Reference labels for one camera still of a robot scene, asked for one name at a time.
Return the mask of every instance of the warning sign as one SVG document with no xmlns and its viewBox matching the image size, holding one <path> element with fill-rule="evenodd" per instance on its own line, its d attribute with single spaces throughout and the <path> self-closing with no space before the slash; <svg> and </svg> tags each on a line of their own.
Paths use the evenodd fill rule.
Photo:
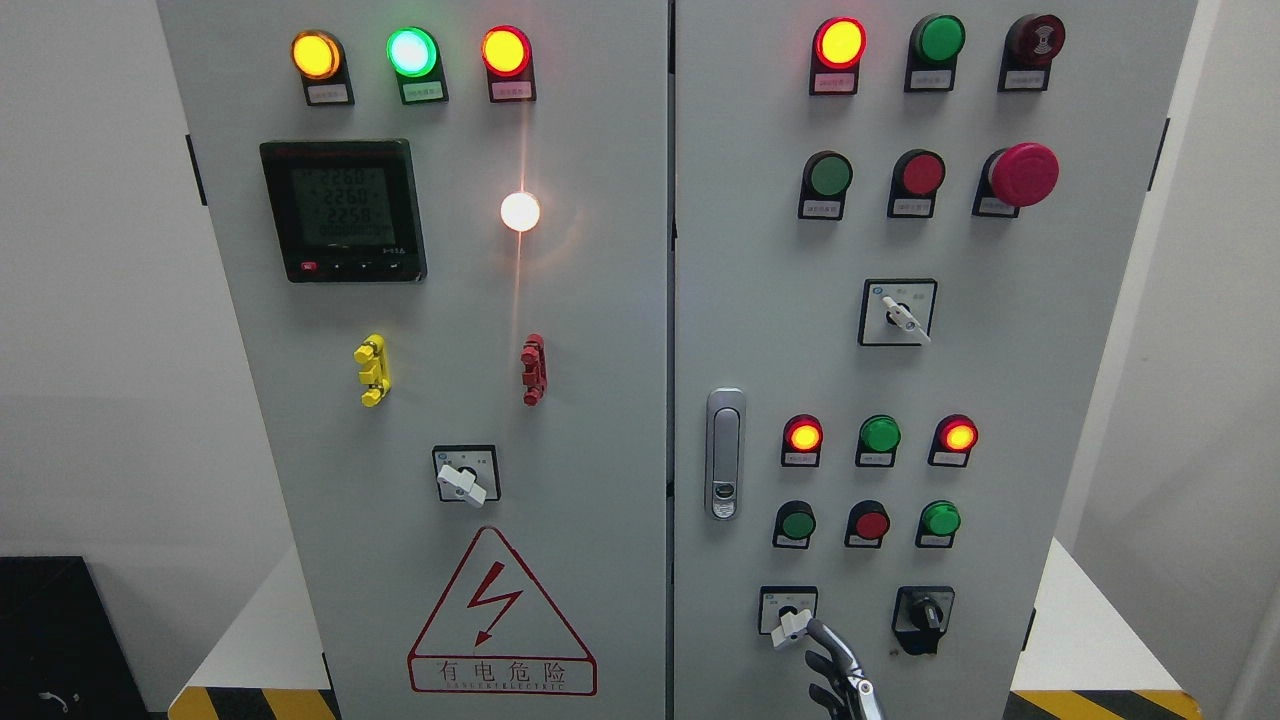
<svg viewBox="0 0 1280 720">
<path fill-rule="evenodd" d="M 498 528 L 476 532 L 408 653 L 420 693 L 595 694 L 595 657 Z"/>
</svg>

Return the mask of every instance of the white indicator light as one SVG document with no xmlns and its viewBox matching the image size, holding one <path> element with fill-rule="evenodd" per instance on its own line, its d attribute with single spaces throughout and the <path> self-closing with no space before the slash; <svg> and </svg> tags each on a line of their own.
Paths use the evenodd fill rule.
<svg viewBox="0 0 1280 720">
<path fill-rule="evenodd" d="M 512 192 L 502 201 L 498 209 L 502 215 L 502 224 L 516 232 L 527 232 L 538 224 L 543 217 L 543 209 L 538 205 L 538 199 L 527 192 Z"/>
</svg>

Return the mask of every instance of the green indicator light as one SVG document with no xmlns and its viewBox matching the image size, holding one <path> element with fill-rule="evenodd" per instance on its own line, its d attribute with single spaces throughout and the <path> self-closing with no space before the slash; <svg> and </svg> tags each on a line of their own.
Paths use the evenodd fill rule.
<svg viewBox="0 0 1280 720">
<path fill-rule="evenodd" d="M 833 196 L 849 190 L 854 182 L 854 168 L 840 155 L 827 155 L 813 165 L 809 173 L 809 184 L 818 195 Z"/>
<path fill-rule="evenodd" d="M 435 40 L 426 31 L 402 27 L 387 38 L 387 59 L 404 77 L 422 77 L 435 69 L 439 59 Z"/>
<path fill-rule="evenodd" d="M 924 509 L 924 529 L 932 536 L 951 536 L 960 529 L 960 511 L 956 506 L 940 500 Z"/>
<path fill-rule="evenodd" d="M 954 15 L 925 18 L 915 33 L 915 51 L 929 63 L 946 63 L 964 47 L 964 23 Z"/>
<path fill-rule="evenodd" d="M 872 452 L 892 452 L 902 441 L 902 430 L 899 429 L 897 421 L 888 415 L 877 415 L 863 423 L 859 436 L 863 445 Z"/>
<path fill-rule="evenodd" d="M 808 512 L 792 512 L 782 519 L 782 534 L 791 539 L 804 539 L 813 534 L 817 524 Z"/>
</svg>

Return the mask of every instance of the red button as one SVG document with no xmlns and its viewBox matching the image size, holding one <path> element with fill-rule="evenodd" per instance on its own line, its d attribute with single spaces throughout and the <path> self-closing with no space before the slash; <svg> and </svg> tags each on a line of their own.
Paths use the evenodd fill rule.
<svg viewBox="0 0 1280 720">
<path fill-rule="evenodd" d="M 881 539 L 888 532 L 888 515 L 868 512 L 854 523 L 854 532 L 864 539 Z"/>
<path fill-rule="evenodd" d="M 1038 142 L 1020 142 L 991 164 L 991 190 L 1002 202 L 1027 208 L 1048 197 L 1057 184 L 1057 155 Z"/>
<path fill-rule="evenodd" d="M 1066 27 L 1057 15 L 1025 15 L 1009 31 L 1009 51 L 1027 65 L 1047 65 L 1062 51 Z"/>
<path fill-rule="evenodd" d="M 933 152 L 920 152 L 902 168 L 902 187 L 913 195 L 928 195 L 942 184 L 946 167 Z"/>
</svg>

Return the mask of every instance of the green push button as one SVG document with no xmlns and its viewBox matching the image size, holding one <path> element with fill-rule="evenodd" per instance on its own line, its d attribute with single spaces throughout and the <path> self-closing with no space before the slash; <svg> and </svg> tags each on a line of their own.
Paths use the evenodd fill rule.
<svg viewBox="0 0 1280 720">
<path fill-rule="evenodd" d="M 924 509 L 924 529 L 931 536 L 951 536 L 960 529 L 960 511 L 956 506 L 940 500 Z"/>
<path fill-rule="evenodd" d="M 813 534 L 817 524 L 808 512 L 791 512 L 782 519 L 782 534 L 791 539 L 805 539 Z"/>
<path fill-rule="evenodd" d="M 849 160 L 832 152 L 813 164 L 809 170 L 809 184 L 818 195 L 828 197 L 849 190 L 854 182 L 854 167 Z"/>
<path fill-rule="evenodd" d="M 897 420 L 888 415 L 876 415 L 863 423 L 859 437 L 867 450 L 872 452 L 892 452 L 897 443 L 902 442 L 902 430 L 897 427 Z"/>
<path fill-rule="evenodd" d="M 916 28 L 914 45 L 920 59 L 946 63 L 964 47 L 964 23 L 955 15 L 924 18 Z"/>
</svg>

